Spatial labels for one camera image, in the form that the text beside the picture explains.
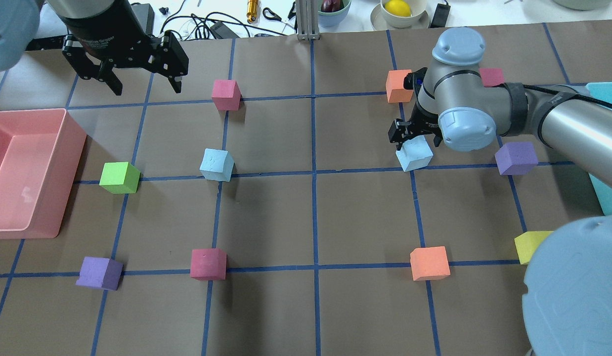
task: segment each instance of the pink plastic bin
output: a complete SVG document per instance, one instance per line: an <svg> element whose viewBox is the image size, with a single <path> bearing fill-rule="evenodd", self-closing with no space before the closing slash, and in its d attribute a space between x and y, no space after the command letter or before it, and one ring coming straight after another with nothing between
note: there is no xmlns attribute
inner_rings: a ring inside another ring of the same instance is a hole
<svg viewBox="0 0 612 356"><path fill-rule="evenodd" d="M0 239L58 235L86 137L64 109L0 111Z"/></svg>

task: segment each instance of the yellow cube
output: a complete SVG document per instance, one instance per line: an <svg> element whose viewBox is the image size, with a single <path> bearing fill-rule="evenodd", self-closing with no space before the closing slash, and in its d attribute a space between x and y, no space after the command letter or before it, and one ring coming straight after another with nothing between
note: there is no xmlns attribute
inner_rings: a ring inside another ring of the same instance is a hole
<svg viewBox="0 0 612 356"><path fill-rule="evenodd" d="M528 231L515 237L515 246L519 255L519 263L527 265L537 247L552 234L553 231Z"/></svg>

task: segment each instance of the green bowl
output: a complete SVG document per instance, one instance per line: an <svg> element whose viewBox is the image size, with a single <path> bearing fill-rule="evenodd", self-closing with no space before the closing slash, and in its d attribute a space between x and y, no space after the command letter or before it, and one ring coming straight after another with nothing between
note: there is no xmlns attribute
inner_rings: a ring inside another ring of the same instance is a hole
<svg viewBox="0 0 612 356"><path fill-rule="evenodd" d="M339 11L335 11L333 13L324 13L322 11L320 11L319 9L321 9L321 3L324 2L324 0L319 0L317 2L317 13L319 13L319 26L321 27L333 27L338 25L341 21L344 20L345 16L348 15L348 9L350 8L350 5L352 3L352 0L344 0L344 8L340 9Z"/></svg>

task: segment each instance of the yellow cylinder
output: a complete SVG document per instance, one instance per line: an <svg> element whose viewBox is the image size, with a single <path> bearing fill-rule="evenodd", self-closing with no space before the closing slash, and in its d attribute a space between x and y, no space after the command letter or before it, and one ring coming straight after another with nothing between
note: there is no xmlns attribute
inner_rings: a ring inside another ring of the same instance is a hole
<svg viewBox="0 0 612 356"><path fill-rule="evenodd" d="M247 4L247 22L252 23L258 18L258 0L249 0Z"/></svg>

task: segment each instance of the lemon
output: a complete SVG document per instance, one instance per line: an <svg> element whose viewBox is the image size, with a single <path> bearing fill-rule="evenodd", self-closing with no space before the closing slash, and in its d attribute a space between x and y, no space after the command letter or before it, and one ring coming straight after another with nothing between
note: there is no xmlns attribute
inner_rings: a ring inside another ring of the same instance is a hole
<svg viewBox="0 0 612 356"><path fill-rule="evenodd" d="M412 9L403 0L390 0L385 4L385 10L396 16L409 17L412 16Z"/></svg>

